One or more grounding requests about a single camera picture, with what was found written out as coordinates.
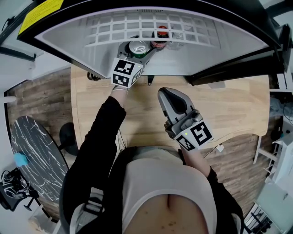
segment black marble table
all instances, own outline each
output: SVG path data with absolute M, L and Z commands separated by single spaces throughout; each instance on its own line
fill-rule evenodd
M 52 202 L 59 202 L 67 163 L 46 129 L 29 116 L 15 120 L 11 130 L 13 153 L 24 154 L 28 165 L 20 171 L 38 193 Z

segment white wire rack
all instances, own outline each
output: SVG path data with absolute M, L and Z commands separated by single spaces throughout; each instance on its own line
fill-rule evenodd
M 213 20 L 184 13 L 135 11 L 91 16 L 86 28 L 85 47 L 153 40 L 220 47 Z M 167 32 L 168 38 L 158 38 L 157 32 Z

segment dark wood flooring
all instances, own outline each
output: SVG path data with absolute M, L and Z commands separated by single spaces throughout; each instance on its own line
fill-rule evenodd
M 45 77 L 26 81 L 11 89 L 9 96 L 17 96 L 17 102 L 8 105 L 8 119 L 10 127 L 14 121 L 23 115 L 28 115 L 38 120 L 51 134 L 57 144 L 59 130 L 63 124 L 73 122 L 71 112 L 70 69 L 65 69 Z M 263 137 L 263 146 L 266 150 L 271 147 L 270 132 L 277 119 L 270 119 L 268 134 Z M 235 137 L 223 143 L 223 152 L 212 151 L 207 159 L 212 168 L 217 172 L 219 181 L 233 195 L 242 207 L 244 214 L 253 205 L 266 177 L 263 167 L 268 166 L 268 159 L 260 156 L 255 165 L 252 164 L 255 156 L 258 136 L 246 134 Z M 201 153 L 206 155 L 212 149 L 205 149 Z M 75 160 L 72 156 L 62 151 L 67 164 L 71 167 Z M 46 211 L 58 219 L 58 205 L 40 198 Z

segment refrigerator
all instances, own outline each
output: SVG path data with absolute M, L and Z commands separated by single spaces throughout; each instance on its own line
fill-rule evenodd
M 102 79 L 111 77 L 120 44 L 167 41 L 142 75 L 180 75 L 200 85 L 286 72 L 291 37 L 258 0 L 35 0 L 17 39 Z

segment wooden table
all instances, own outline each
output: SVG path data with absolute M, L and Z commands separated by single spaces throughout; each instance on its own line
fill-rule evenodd
M 11 131 L 13 153 L 27 157 L 19 169 L 29 184 L 49 201 L 59 203 L 62 183 L 68 166 L 46 129 L 29 116 L 17 118 Z
M 228 80 L 225 84 L 225 88 L 212 89 L 209 85 L 192 86 L 180 76 L 156 76 L 148 86 L 147 77 L 142 76 L 130 89 L 125 104 L 127 116 L 120 130 L 126 146 L 179 147 L 164 129 L 167 119 L 157 98 L 161 87 L 178 89 L 188 95 L 208 121 L 214 139 L 205 148 L 241 134 L 265 135 L 270 107 L 268 76 Z M 110 79 L 90 81 L 86 71 L 72 66 L 71 104 L 79 147 L 112 88 Z

